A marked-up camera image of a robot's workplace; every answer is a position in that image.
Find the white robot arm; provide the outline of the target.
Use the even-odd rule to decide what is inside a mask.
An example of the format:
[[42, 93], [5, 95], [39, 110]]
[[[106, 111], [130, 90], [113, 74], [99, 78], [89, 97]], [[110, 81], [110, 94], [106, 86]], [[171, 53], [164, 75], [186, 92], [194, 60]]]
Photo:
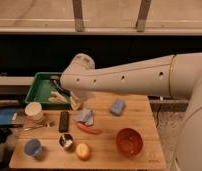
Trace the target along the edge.
[[76, 55], [60, 78], [77, 101], [91, 91], [185, 98], [189, 101], [170, 171], [202, 171], [202, 52], [97, 69]]

